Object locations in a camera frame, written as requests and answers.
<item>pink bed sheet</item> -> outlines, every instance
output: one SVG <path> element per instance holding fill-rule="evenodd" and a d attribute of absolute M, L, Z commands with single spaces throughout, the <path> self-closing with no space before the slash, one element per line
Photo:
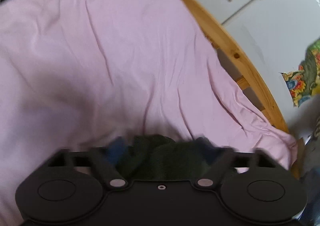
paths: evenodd
<path fill-rule="evenodd" d="M 21 223 L 15 190 L 58 148 L 159 133 L 263 148 L 285 168 L 296 158 L 180 0 L 5 2 L 0 113 L 0 225 Z"/>

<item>silver screw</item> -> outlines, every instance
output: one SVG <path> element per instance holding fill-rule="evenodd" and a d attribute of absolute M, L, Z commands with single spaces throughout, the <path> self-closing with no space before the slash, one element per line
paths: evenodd
<path fill-rule="evenodd" d="M 202 186 L 202 187 L 209 187 L 209 186 L 213 185 L 213 181 L 210 180 L 210 179 L 202 178 L 202 179 L 197 181 L 197 184 Z"/>
<path fill-rule="evenodd" d="M 164 189 L 166 189 L 166 186 L 165 185 L 158 185 L 158 189 L 159 190 L 164 190 Z"/>
<path fill-rule="evenodd" d="M 110 185 L 113 187 L 122 187 L 125 185 L 125 180 L 122 179 L 113 179 L 110 181 Z"/>

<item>dark green fabric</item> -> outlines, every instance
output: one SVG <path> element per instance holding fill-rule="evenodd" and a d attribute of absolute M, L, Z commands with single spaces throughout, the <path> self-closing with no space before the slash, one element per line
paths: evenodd
<path fill-rule="evenodd" d="M 208 169 L 195 141 L 175 142 L 160 136 L 136 136 L 133 145 L 116 165 L 118 172 L 132 180 L 192 180 Z"/>

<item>black device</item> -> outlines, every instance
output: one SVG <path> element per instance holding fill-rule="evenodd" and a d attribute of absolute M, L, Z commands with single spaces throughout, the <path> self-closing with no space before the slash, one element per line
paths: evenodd
<path fill-rule="evenodd" d="M 61 150 L 16 191 L 23 226 L 301 225 L 302 185 L 261 150 L 220 149 L 193 181 L 134 181 L 110 165 L 104 148 Z M 90 167 L 91 175 L 75 167 Z M 248 171 L 225 177 L 231 167 Z"/>

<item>wooden bed frame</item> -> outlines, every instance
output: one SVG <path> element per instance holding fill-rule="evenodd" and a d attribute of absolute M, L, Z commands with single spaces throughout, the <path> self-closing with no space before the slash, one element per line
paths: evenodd
<path fill-rule="evenodd" d="M 183 0 L 189 11 L 197 20 L 205 36 L 215 49 L 221 49 L 234 64 L 242 76 L 236 80 L 239 87 L 244 90 L 251 87 L 263 108 L 260 111 L 276 128 L 289 132 L 283 116 L 265 82 L 238 44 L 229 36 L 225 29 L 195 0 Z M 293 168 L 297 177 L 298 170 Z"/>

